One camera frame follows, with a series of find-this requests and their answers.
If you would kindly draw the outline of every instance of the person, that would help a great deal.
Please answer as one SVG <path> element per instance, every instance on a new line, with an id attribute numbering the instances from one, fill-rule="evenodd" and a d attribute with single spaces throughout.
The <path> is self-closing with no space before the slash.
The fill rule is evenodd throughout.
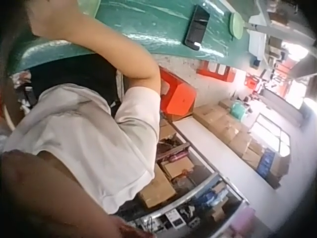
<path id="1" fill-rule="evenodd" d="M 28 0 L 25 7 L 33 34 L 96 52 L 129 79 L 129 89 L 114 118 L 87 87 L 64 82 L 41 92 L 4 145 L 1 195 L 58 237 L 121 237 L 122 227 L 133 229 L 107 214 L 154 178 L 159 67 L 142 46 L 82 14 L 77 0 Z"/>

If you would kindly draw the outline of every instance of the fluorescent light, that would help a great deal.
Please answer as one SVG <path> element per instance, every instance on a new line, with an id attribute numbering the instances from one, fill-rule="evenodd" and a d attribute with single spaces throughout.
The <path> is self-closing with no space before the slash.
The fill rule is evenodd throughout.
<path id="1" fill-rule="evenodd" d="M 317 102 L 310 98 L 304 98 L 306 105 L 317 114 Z"/>

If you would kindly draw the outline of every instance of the green table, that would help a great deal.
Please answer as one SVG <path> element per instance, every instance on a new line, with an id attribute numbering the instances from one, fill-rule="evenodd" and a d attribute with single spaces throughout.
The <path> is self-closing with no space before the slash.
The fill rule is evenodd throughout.
<path id="1" fill-rule="evenodd" d="M 195 4 L 205 5 L 211 14 L 201 51 L 181 43 Z M 153 54 L 211 60 L 243 69 L 252 57 L 248 53 L 249 34 L 245 31 L 241 40 L 233 39 L 229 16 L 230 12 L 218 0 L 102 0 L 96 18 Z M 91 53 L 66 41 L 48 42 L 26 33 L 17 42 L 9 72 Z"/>

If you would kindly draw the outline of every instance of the cardboard box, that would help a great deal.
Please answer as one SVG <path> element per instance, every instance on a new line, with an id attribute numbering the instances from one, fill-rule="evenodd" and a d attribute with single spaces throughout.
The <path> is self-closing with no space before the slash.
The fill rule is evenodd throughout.
<path id="1" fill-rule="evenodd" d="M 246 125 L 244 124 L 241 124 L 241 129 L 240 129 L 241 132 L 245 132 L 245 133 L 248 133 L 250 131 L 250 128 L 247 127 Z"/>
<path id="2" fill-rule="evenodd" d="M 252 136 L 245 132 L 239 132 L 237 136 L 228 144 L 228 147 L 237 154 L 240 158 L 243 157 L 247 151 L 250 142 L 252 141 Z"/>
<path id="3" fill-rule="evenodd" d="M 281 184 L 279 183 L 280 180 L 281 178 L 275 177 L 271 172 L 269 172 L 265 178 L 265 181 L 274 189 L 281 187 Z"/>
<path id="4" fill-rule="evenodd" d="M 247 149 L 242 156 L 244 162 L 246 162 L 252 169 L 256 170 L 261 160 L 261 156 L 256 154 L 254 151 Z"/>
<path id="5" fill-rule="evenodd" d="M 139 192 L 140 198 L 148 208 L 159 205 L 176 194 L 164 172 L 157 164 L 155 164 L 154 173 L 155 178 Z"/>
<path id="6" fill-rule="evenodd" d="M 226 214 L 224 213 L 223 209 L 220 208 L 212 214 L 212 217 L 215 222 L 220 222 L 225 219 Z"/>
<path id="7" fill-rule="evenodd" d="M 184 171 L 191 171 L 194 168 L 194 164 L 187 156 L 172 163 L 161 163 L 161 165 L 169 179 L 180 176 Z"/>
<path id="8" fill-rule="evenodd" d="M 240 129 L 241 123 L 231 115 L 222 116 L 208 127 L 208 130 L 225 144 L 229 144 Z"/>
<path id="9" fill-rule="evenodd" d="M 211 123 L 226 114 L 228 114 L 228 111 L 219 105 L 203 105 L 194 108 L 193 117 L 204 127 L 208 128 Z"/>
<path id="10" fill-rule="evenodd" d="M 217 205 L 215 205 L 212 210 L 214 210 L 215 212 L 217 212 L 218 210 L 222 210 L 223 206 L 227 203 L 227 201 L 229 200 L 228 197 L 224 197 L 224 199 L 218 203 Z"/>
<path id="11" fill-rule="evenodd" d="M 288 174 L 289 165 L 290 155 L 286 157 L 280 157 L 280 155 L 276 153 L 270 169 L 270 173 L 276 178 L 281 178 L 282 176 Z"/>
<path id="12" fill-rule="evenodd" d="M 261 157 L 265 151 L 265 148 L 253 138 L 249 144 L 249 149 L 255 152 L 256 154 L 260 155 Z"/>
<path id="13" fill-rule="evenodd" d="M 161 120 L 161 124 L 163 126 L 159 128 L 159 140 L 171 138 L 176 134 L 176 130 L 166 120 Z"/>
<path id="14" fill-rule="evenodd" d="M 226 109 L 227 111 L 231 109 L 233 104 L 234 104 L 234 101 L 231 100 L 230 98 L 223 99 L 219 102 L 219 106 Z"/>
<path id="15" fill-rule="evenodd" d="M 220 193 L 223 189 L 225 189 L 227 187 L 226 183 L 225 182 L 220 182 L 218 183 L 215 187 L 212 188 L 212 190 L 215 192 L 215 193 Z"/>

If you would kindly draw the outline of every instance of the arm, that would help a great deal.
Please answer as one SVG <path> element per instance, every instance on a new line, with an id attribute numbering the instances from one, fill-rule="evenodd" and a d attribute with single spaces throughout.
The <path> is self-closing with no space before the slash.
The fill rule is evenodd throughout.
<path id="1" fill-rule="evenodd" d="M 150 53 L 98 20 L 82 14 L 76 0 L 32 0 L 28 16 L 35 35 L 64 39 L 86 47 L 131 79 L 160 93 L 159 67 Z"/>

